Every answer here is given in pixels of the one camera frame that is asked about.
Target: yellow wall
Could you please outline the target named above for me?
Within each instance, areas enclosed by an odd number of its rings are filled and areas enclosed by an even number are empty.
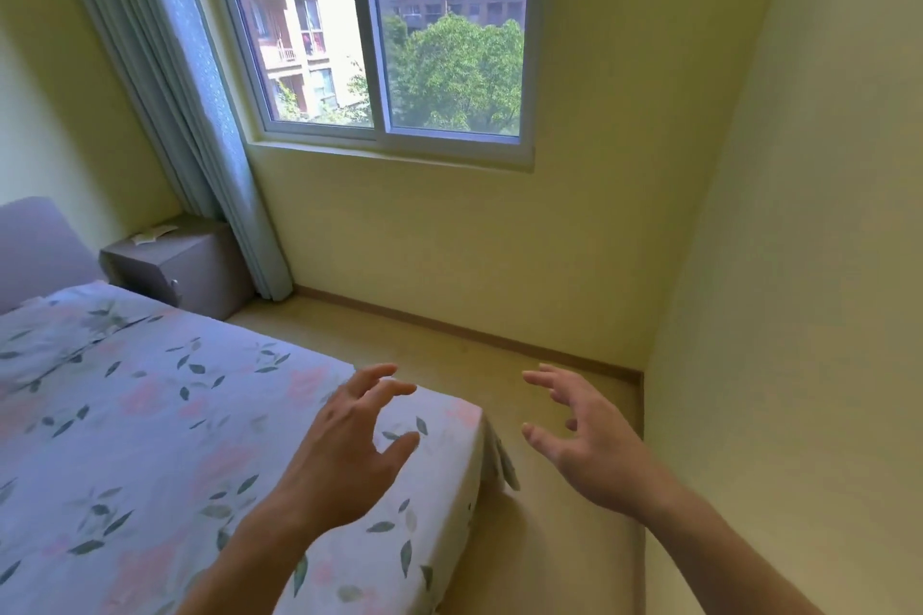
[[[546,0],[533,175],[253,147],[296,282],[643,367],[768,0]]]
[[[90,248],[179,212],[79,0],[0,0],[0,203],[29,195]]]
[[[923,5],[774,0],[646,382],[665,460],[827,612],[923,574]],[[656,544],[648,612],[699,612]]]

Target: glass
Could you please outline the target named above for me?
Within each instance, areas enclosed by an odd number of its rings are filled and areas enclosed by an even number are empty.
[[[237,0],[273,120],[371,127],[354,0]]]
[[[391,125],[518,136],[525,9],[526,0],[377,0]]]

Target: curtain fold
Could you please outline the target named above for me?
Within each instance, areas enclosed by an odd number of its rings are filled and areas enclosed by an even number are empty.
[[[227,220],[260,295],[291,294],[197,0],[84,3],[184,207]]]

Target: floral bedsheet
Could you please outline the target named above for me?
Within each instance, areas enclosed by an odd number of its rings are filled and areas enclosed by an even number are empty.
[[[173,613],[352,372],[105,283],[0,316],[0,609]],[[515,475],[461,399],[395,399],[375,444],[409,430],[394,486],[311,547],[277,613],[433,611],[480,486]]]

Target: floor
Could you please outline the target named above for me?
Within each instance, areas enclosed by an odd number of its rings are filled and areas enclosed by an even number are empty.
[[[401,379],[463,397],[486,411],[523,489],[479,502],[471,541],[440,615],[637,611],[640,531],[584,501],[520,435],[526,420],[566,432],[567,410],[520,377],[536,360],[301,296],[282,304],[255,301],[231,323],[358,367],[393,362]],[[637,387],[585,376],[638,427]]]

